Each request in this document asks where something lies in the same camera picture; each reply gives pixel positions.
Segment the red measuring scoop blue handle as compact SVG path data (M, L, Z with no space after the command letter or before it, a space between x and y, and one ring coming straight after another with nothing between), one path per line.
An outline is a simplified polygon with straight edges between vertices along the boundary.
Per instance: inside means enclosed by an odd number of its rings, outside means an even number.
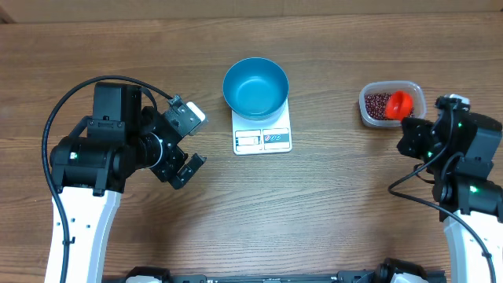
M402 121L413 111L412 96L403 91L394 92L388 99L384 109L384 115L387 119Z

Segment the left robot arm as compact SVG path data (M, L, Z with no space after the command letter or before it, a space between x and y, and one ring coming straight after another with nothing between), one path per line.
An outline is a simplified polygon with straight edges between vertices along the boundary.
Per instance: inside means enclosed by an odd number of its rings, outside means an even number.
M89 85L94 86L92 114L49 149L56 114ZM70 89L42 133L42 168L53 202L45 280L101 281L110 229L127 179L149 169L161 182L181 189L206 160L184 153L178 143L206 121L193 102L130 77L99 76Z

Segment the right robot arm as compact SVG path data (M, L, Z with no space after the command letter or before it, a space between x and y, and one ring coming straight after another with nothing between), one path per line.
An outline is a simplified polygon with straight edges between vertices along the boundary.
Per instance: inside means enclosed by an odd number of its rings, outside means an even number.
M438 119L406 117L398 151L422 164L413 169L432 174L426 205L439 211L450 252L453 282L502 280L502 188L489 180L502 140L497 120L471 112L456 94L435 102Z

